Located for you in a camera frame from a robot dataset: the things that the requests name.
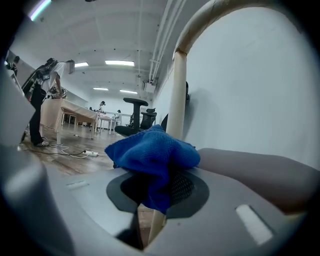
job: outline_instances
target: black cable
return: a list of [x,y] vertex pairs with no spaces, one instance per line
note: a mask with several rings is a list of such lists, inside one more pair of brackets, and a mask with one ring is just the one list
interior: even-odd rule
[[32,150],[32,149],[25,149],[23,151],[31,151],[31,152],[36,152],[36,153],[42,153],[42,154],[46,154],[46,155],[61,155],[61,156],[78,156],[82,153],[85,153],[86,151],[81,151],[80,153],[78,154],[68,154],[68,153],[65,153],[65,154],[61,154],[61,153],[46,153],[46,152],[42,152],[42,151],[35,151],[35,150]]

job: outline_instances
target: black mesh grille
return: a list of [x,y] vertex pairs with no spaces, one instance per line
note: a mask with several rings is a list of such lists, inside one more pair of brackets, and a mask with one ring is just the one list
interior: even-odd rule
[[192,194],[194,184],[179,172],[176,172],[173,177],[171,177],[171,180],[170,204],[173,206],[187,199]]

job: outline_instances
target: beige tablecloth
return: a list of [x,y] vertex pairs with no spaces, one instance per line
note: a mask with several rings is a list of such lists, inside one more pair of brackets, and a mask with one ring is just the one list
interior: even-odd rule
[[40,124],[57,132],[61,128],[63,113],[75,115],[77,122],[95,123],[98,121],[97,112],[66,99],[46,99],[41,106]]

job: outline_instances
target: ceiling light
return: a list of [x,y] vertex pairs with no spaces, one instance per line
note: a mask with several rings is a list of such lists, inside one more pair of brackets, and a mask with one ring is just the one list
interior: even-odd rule
[[74,65],[75,68],[87,67],[87,66],[89,66],[87,62],[77,63]]
[[36,17],[51,3],[51,0],[44,0],[38,5],[35,11],[31,14],[30,19],[34,21]]
[[123,61],[123,60],[106,60],[105,64],[107,64],[107,65],[131,66],[131,67],[135,66],[135,63],[133,61]]
[[120,90],[122,93],[127,93],[127,94],[138,94],[136,91],[131,91],[131,90]]
[[93,88],[94,90],[99,90],[99,91],[109,91],[107,88]]

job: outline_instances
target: black pants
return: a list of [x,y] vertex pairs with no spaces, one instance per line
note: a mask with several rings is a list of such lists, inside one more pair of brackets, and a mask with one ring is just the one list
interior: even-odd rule
[[46,96],[46,92],[41,89],[40,85],[36,85],[32,97],[31,105],[35,108],[35,112],[29,122],[30,125],[30,137],[31,142],[34,145],[42,143],[44,140],[41,138],[40,129],[40,119],[41,119],[41,104]]

